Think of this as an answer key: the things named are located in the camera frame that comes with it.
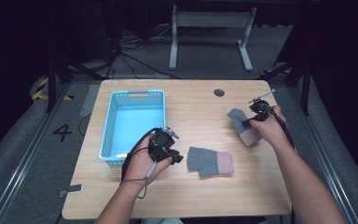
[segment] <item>wrist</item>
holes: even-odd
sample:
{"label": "wrist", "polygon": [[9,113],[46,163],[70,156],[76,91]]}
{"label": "wrist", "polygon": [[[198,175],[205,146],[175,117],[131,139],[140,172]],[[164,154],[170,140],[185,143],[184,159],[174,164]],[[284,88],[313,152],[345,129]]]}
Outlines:
{"label": "wrist", "polygon": [[271,145],[275,153],[285,152],[285,151],[295,151],[292,145],[290,145],[289,141],[284,141],[281,143],[271,143]]}
{"label": "wrist", "polygon": [[139,194],[146,186],[146,179],[124,179],[120,183],[120,188]]}

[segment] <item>wire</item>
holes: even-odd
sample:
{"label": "wire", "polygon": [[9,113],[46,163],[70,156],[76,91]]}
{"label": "wire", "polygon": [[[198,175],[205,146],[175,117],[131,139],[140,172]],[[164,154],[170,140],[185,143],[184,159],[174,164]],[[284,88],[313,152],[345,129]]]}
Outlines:
{"label": "wire", "polygon": [[112,64],[109,64],[109,66],[107,67],[107,72],[105,74],[105,77],[107,77],[107,75],[109,74],[111,67],[112,67]]}
{"label": "wire", "polygon": [[[138,153],[139,151],[145,150],[145,149],[149,149],[149,147],[142,147],[142,148],[139,148],[138,150],[136,150],[135,152],[133,152],[133,153],[131,154],[131,159],[132,159],[132,157],[133,157],[136,153]],[[148,181],[148,179],[149,179],[149,177],[140,178],[140,179],[126,179],[126,180],[122,180],[119,185],[121,185],[122,183],[126,183],[126,182],[146,180],[144,195],[141,196],[141,197],[138,196],[139,199],[143,199],[143,198],[146,196],[146,192],[147,192],[147,181]]]}
{"label": "wire", "polygon": [[79,133],[80,133],[81,135],[83,135],[83,136],[85,136],[85,134],[80,131],[80,125],[81,125],[81,123],[83,122],[83,120],[84,120],[86,117],[90,116],[90,115],[91,115],[91,114],[88,114],[87,116],[85,116],[85,117],[79,122],[79,125],[77,126],[77,130],[78,130]]}
{"label": "wire", "polygon": [[147,184],[148,184],[148,180],[149,180],[148,177],[145,177],[145,178],[142,178],[142,179],[127,179],[127,180],[123,180],[123,181],[120,182],[119,185],[121,185],[121,184],[123,184],[123,183],[126,183],[126,182],[143,181],[143,180],[146,180],[144,195],[137,197],[137,198],[139,198],[139,199],[143,199],[144,197],[146,197],[146,193],[147,193]]}
{"label": "wire", "polygon": [[89,70],[87,67],[83,66],[83,64],[81,64],[81,63],[76,63],[63,55],[57,55],[57,56],[59,58],[61,58],[64,62],[71,64],[73,67],[82,71],[84,74],[88,75],[89,77],[94,78],[95,80],[105,80],[106,79],[105,77],[102,77],[99,74],[96,74],[95,72]]}
{"label": "wire", "polygon": [[58,216],[56,222],[54,222],[54,223],[58,224],[60,222],[61,218],[62,218],[62,213],[60,213],[60,215]]}
{"label": "wire", "polygon": [[[98,65],[96,67],[91,67],[91,68],[88,68],[89,70],[93,71],[93,72],[99,72],[101,70],[104,70],[104,68],[108,67],[110,64],[113,63],[113,60],[110,60],[109,62],[107,63],[104,63],[104,64],[101,64],[101,65]],[[82,71],[80,70],[77,70],[77,69],[73,69],[73,68],[69,68],[69,71],[71,71],[72,74],[83,74]]]}
{"label": "wire", "polygon": [[125,59],[121,58],[121,57],[119,57],[119,58],[120,58],[121,60],[123,60],[123,62],[131,69],[133,75],[134,75],[136,78],[138,78],[139,80],[141,80],[139,77],[136,76],[135,72],[133,71],[133,68],[127,63],[127,61],[126,61]]}
{"label": "wire", "polygon": [[[164,35],[168,30],[171,29],[171,26],[166,28],[164,31],[162,31],[159,35],[157,36],[152,36],[150,37],[151,41],[143,41],[141,38],[139,38],[138,36],[136,36],[136,38],[131,38],[131,35],[132,34],[125,34],[125,36],[127,37],[127,40],[126,41],[122,41],[120,42],[120,46],[123,50],[125,51],[135,51],[135,50],[141,50],[141,49],[144,49],[145,47],[153,44],[153,43],[158,43],[159,41],[161,40],[170,40],[169,38],[167,37],[161,37],[162,35]],[[126,45],[126,44],[132,44],[132,43],[136,43],[136,46],[134,48],[126,48],[126,47],[123,47],[123,45]]]}
{"label": "wire", "polygon": [[150,65],[148,65],[148,64],[146,64],[146,63],[143,63],[143,62],[141,62],[141,61],[139,61],[139,60],[137,60],[137,59],[131,57],[130,55],[128,55],[128,54],[126,54],[126,53],[121,52],[121,54],[123,54],[123,55],[126,56],[126,57],[129,57],[129,58],[133,59],[133,60],[136,61],[137,63],[143,64],[144,66],[146,66],[146,67],[152,69],[152,70],[155,71],[155,72],[158,72],[158,73],[160,73],[160,74],[164,74],[164,75],[167,75],[167,76],[170,76],[170,77],[174,77],[174,78],[177,78],[177,79],[181,79],[180,77],[177,77],[177,76],[175,76],[175,75],[168,74],[168,73],[165,73],[165,72],[161,72],[161,71],[157,70],[156,68],[154,68],[154,67],[152,67],[152,66],[150,66]]}
{"label": "wire", "polygon": [[290,135],[289,130],[287,129],[285,122],[281,119],[281,117],[279,117],[279,116],[275,113],[275,111],[273,111],[273,110],[271,109],[271,107],[269,107],[269,106],[264,106],[264,108],[265,108],[272,116],[275,117],[275,119],[276,119],[276,120],[278,121],[278,123],[281,125],[281,128],[283,129],[284,134],[286,135],[287,139],[289,140],[290,145],[291,145],[292,147],[295,147],[295,143],[293,142],[293,138],[292,138],[292,136]]}

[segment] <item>forearm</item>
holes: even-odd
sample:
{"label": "forearm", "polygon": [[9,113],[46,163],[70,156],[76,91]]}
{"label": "forearm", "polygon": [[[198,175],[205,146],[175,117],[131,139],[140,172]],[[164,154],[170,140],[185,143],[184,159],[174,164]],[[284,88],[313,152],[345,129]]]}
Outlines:
{"label": "forearm", "polygon": [[290,145],[275,146],[284,183],[301,223],[345,223],[333,195]]}
{"label": "forearm", "polygon": [[118,187],[95,223],[128,224],[135,201],[142,189],[131,182]]}

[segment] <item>white metal frame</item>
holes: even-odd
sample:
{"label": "white metal frame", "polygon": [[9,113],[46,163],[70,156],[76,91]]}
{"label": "white metal frame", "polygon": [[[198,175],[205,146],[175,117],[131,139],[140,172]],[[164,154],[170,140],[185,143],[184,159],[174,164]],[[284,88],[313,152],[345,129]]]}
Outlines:
{"label": "white metal frame", "polygon": [[245,33],[242,40],[238,40],[243,64],[246,71],[253,70],[251,60],[246,51],[246,43],[251,33],[255,19],[256,7],[252,7],[250,12],[195,12],[178,11],[177,5],[173,6],[172,12],[172,46],[169,68],[176,69],[176,59],[178,52],[177,28],[185,27],[234,27],[244,28]]}

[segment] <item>yellow tape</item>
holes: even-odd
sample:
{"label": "yellow tape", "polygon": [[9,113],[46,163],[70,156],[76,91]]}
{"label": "yellow tape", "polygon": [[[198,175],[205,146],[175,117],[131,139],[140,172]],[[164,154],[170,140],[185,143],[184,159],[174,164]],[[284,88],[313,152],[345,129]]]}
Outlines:
{"label": "yellow tape", "polygon": [[[42,90],[45,88],[45,85],[48,84],[48,77],[45,77],[37,87],[36,92],[34,93],[33,100],[48,100],[48,95],[42,95]],[[74,100],[75,96],[66,95],[63,100]]]}

